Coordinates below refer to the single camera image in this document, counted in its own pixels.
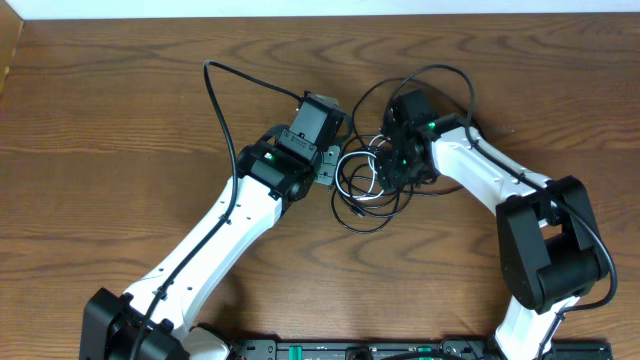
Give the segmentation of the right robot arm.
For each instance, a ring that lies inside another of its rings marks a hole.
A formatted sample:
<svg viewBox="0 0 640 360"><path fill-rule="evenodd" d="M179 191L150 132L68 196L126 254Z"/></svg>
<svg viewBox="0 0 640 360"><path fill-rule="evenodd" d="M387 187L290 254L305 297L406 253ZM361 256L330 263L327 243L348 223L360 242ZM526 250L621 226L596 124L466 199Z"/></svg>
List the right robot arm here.
<svg viewBox="0 0 640 360"><path fill-rule="evenodd" d="M419 89L391 101L381 133L391 143L376 162L385 190L446 176L495 215L512 298L493 336L493 355L535 359L548 353L565 314L611 271L584 185L521 166L465 116L435 112Z"/></svg>

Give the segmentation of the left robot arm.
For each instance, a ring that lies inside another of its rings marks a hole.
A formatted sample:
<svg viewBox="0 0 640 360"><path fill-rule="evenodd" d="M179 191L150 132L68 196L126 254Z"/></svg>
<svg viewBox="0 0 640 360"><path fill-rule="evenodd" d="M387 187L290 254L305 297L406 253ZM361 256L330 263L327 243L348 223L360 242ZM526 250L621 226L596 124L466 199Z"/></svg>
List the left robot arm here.
<svg viewBox="0 0 640 360"><path fill-rule="evenodd" d="M237 160L211 209L152 271L117 296L100 289L84 309L82 359L228 359L230 345L194 320L242 253L315 182L330 184L337 100L308 93L293 123L277 126Z"/></svg>

